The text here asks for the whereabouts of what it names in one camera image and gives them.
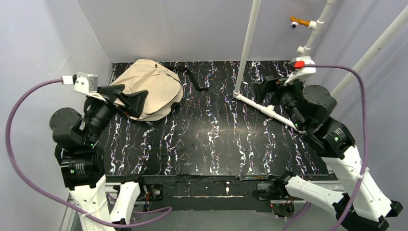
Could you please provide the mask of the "beige canvas student bag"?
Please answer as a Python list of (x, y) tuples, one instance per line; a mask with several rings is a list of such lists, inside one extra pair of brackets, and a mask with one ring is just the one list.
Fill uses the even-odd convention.
[(193, 73), (181, 66), (165, 66), (153, 60), (139, 59), (124, 71), (111, 85), (124, 85), (124, 99), (136, 109), (136, 115), (129, 114), (136, 121), (158, 121), (178, 106), (184, 95), (182, 82), (176, 71), (184, 71), (193, 87), (200, 87)]

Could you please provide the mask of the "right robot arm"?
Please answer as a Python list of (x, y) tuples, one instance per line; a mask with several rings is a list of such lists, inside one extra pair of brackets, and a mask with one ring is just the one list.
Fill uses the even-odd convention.
[[(253, 83), (255, 100), (260, 103), (268, 93), (271, 104), (282, 106), (295, 128), (303, 132), (303, 140), (335, 173), (344, 192), (325, 189), (290, 171), (285, 171), (264, 190), (262, 199), (304, 199), (336, 217), (349, 231), (384, 231), (389, 228), (387, 217), (402, 211), (398, 201), (388, 199), (369, 172), (360, 177), (362, 160), (355, 139), (348, 128), (331, 117), (337, 102), (320, 85), (304, 86), (299, 80), (285, 85), (283, 78), (268, 76)], [(353, 191), (361, 180), (356, 197)]]

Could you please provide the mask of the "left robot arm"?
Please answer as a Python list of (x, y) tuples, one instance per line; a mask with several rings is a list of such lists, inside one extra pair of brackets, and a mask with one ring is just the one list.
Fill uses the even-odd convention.
[(125, 86), (98, 88), (100, 99), (87, 97), (84, 112), (66, 107), (50, 118), (55, 157), (60, 165), (64, 185), (75, 206), (84, 210), (80, 216), (85, 231), (128, 231), (134, 204), (146, 191), (140, 174), (124, 176), (115, 186), (118, 195), (108, 208), (104, 149), (97, 145), (115, 115), (139, 117), (148, 96), (146, 90), (126, 95)]

